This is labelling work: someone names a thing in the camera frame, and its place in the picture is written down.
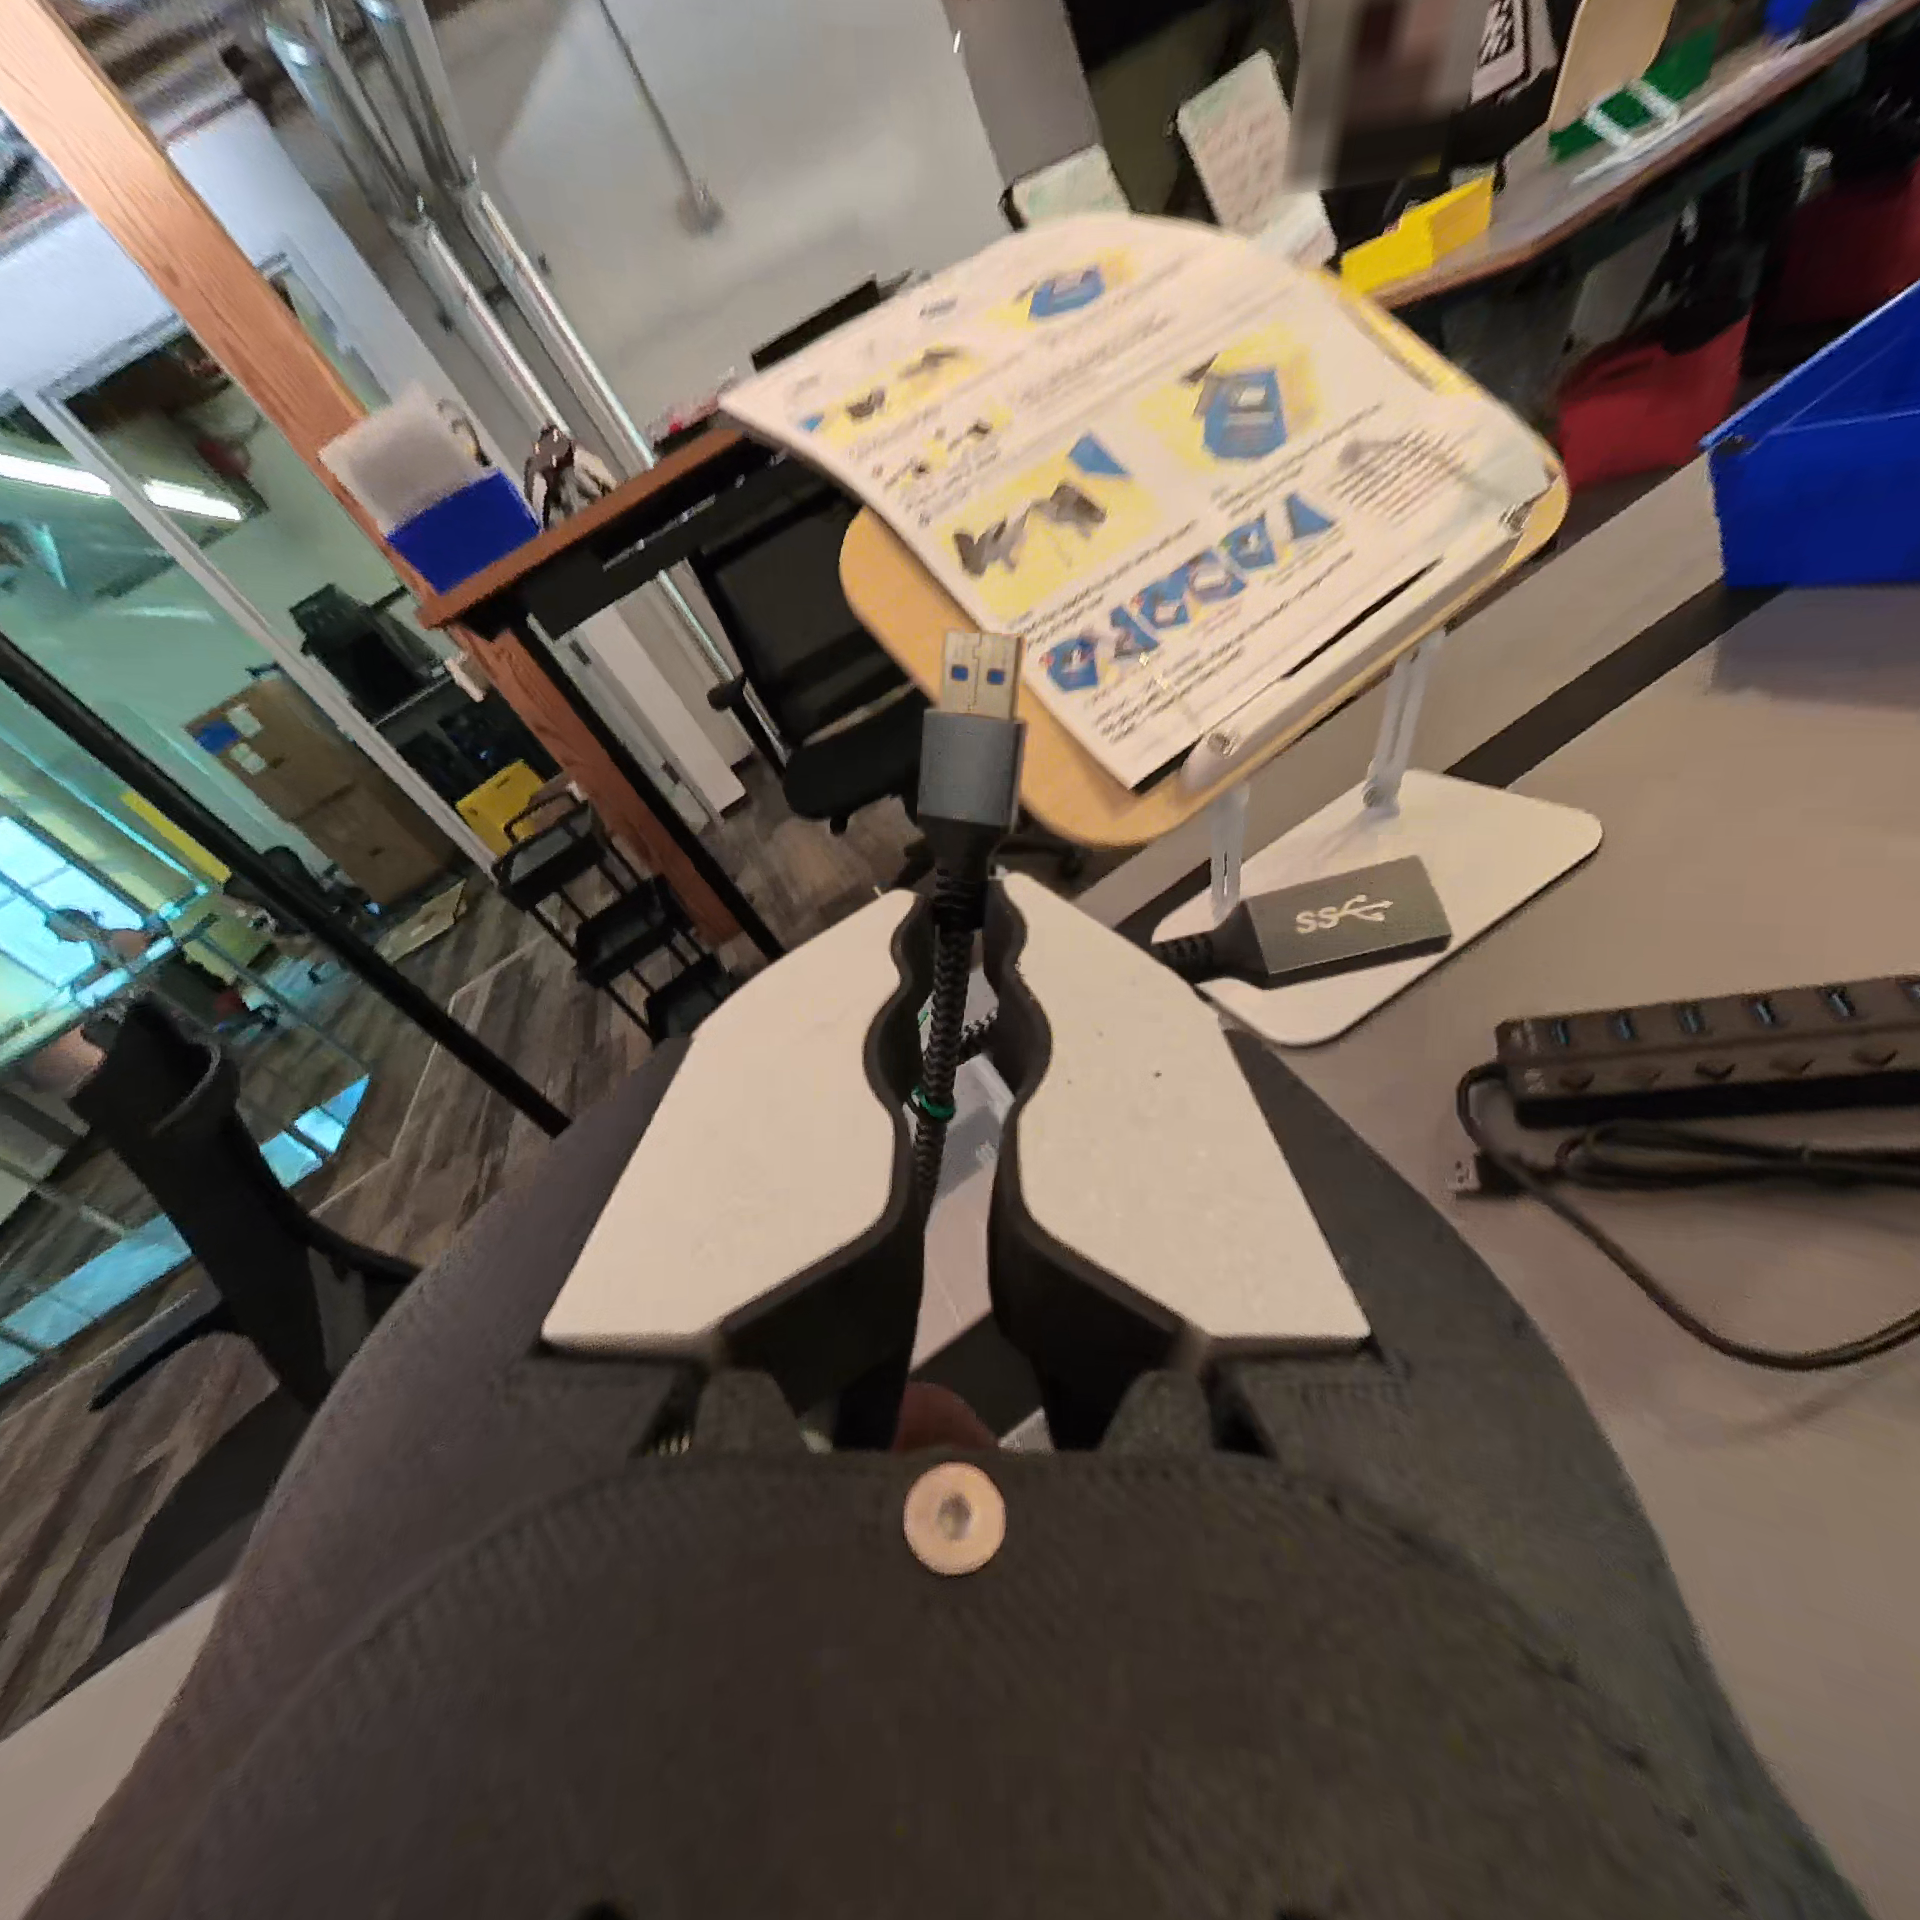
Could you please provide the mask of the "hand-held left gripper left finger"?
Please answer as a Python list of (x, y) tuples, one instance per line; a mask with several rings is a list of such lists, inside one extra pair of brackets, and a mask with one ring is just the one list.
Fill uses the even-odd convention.
[(570, 1361), (763, 1373), (881, 1411), (924, 1293), (907, 1099), (925, 900), (884, 893), (708, 1015), (542, 1321)]

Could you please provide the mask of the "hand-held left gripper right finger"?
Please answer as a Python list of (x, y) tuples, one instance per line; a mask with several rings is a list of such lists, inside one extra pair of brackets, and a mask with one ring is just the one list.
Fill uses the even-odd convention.
[(1112, 1420), (1152, 1373), (1348, 1358), (1373, 1333), (1209, 1004), (1035, 881), (985, 926), (1012, 1092), (992, 1317), (1049, 1420)]

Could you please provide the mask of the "black metal rack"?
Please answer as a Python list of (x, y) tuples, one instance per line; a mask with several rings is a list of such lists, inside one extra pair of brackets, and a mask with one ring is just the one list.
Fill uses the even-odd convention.
[(665, 881), (624, 854), (564, 783), (536, 789), (502, 836), (493, 887), (649, 1042), (690, 1037), (732, 994), (734, 975)]

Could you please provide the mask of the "white document stand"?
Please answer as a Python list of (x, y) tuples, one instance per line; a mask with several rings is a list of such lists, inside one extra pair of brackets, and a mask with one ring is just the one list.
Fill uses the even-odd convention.
[(1600, 847), (1600, 823), (1584, 810), (1413, 767), (1426, 684), (1446, 635), (1442, 628), (1428, 634), (1382, 679), (1382, 713), (1365, 780), (1266, 847), (1249, 845), (1250, 778), (1212, 803), (1208, 892), (1172, 907), (1152, 930), (1154, 941), (1193, 937), (1219, 923), (1242, 897), (1387, 860), (1422, 860), (1446, 911), (1446, 948), (1294, 988), (1222, 983), (1212, 991), (1219, 1009), (1282, 1049), (1322, 1046), (1346, 1035)]

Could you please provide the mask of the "cardboard box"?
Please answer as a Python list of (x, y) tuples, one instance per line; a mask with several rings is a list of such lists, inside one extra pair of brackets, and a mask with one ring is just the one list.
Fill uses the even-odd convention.
[(421, 893), (464, 861), (444, 829), (280, 670), (197, 713), (182, 732), (374, 907)]

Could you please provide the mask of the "dark wooden side desk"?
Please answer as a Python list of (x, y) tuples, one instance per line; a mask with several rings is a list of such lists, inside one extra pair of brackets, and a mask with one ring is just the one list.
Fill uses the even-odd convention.
[(619, 852), (658, 876), (713, 948), (745, 939), (762, 961), (785, 946), (734, 876), (681, 819), (611, 721), (564, 670), (561, 642), (774, 505), (837, 498), (816, 470), (753, 436), (708, 425), (563, 525), (466, 582), (424, 598), (421, 621), (453, 638), (507, 698)]

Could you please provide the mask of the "small blue plastic bin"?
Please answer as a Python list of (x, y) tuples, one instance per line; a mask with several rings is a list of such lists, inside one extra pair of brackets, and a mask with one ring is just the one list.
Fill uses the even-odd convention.
[(539, 534), (542, 522), (520, 485), (498, 467), (485, 467), (468, 485), (397, 522), (384, 541), (427, 593), (444, 594)]

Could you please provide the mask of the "red plastic bin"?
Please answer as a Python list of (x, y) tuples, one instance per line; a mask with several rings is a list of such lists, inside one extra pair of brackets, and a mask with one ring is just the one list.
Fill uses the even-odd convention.
[(1553, 403), (1553, 443), (1568, 489), (1690, 465), (1738, 407), (1750, 314), (1713, 333), (1649, 330), (1582, 362)]

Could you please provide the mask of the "yellow plastic bin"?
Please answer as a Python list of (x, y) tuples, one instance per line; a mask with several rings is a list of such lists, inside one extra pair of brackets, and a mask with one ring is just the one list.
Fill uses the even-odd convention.
[(1489, 230), (1500, 179), (1496, 166), (1406, 209), (1379, 238), (1340, 259), (1341, 283), (1363, 297), (1380, 299), (1382, 290), (1428, 275)]

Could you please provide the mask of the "handwritten whiteboard sign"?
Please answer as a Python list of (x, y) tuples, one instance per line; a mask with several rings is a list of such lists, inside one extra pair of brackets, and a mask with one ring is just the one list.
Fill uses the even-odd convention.
[(1176, 117), (1217, 226), (1266, 230), (1289, 202), (1289, 105), (1274, 55), (1250, 52)]

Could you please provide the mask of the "green plastic bin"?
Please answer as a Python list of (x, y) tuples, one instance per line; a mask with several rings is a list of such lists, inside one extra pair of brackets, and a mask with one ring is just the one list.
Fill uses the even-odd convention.
[(1605, 99), (1565, 61), (1548, 115), (1549, 161), (1563, 165), (1584, 153), (1616, 155), (1670, 131), (1706, 89), (1720, 46), (1720, 25), (1697, 27), (1666, 43), (1640, 78)]

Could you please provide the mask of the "wooden work desk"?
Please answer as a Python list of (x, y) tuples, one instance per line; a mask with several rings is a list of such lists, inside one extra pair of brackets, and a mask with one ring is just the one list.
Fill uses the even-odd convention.
[(1721, 58), (1673, 118), (1651, 117), (1626, 141), (1598, 140), (1555, 157), (1532, 133), (1505, 157), (1491, 221), (1373, 299), (1397, 314), (1437, 314), (1483, 287), (1534, 271), (1584, 271), (1621, 251), (1709, 188), (1734, 179), (1865, 81), (1867, 51), (1915, 27), (1915, 3), (1853, 5), (1809, 41), (1756, 39)]

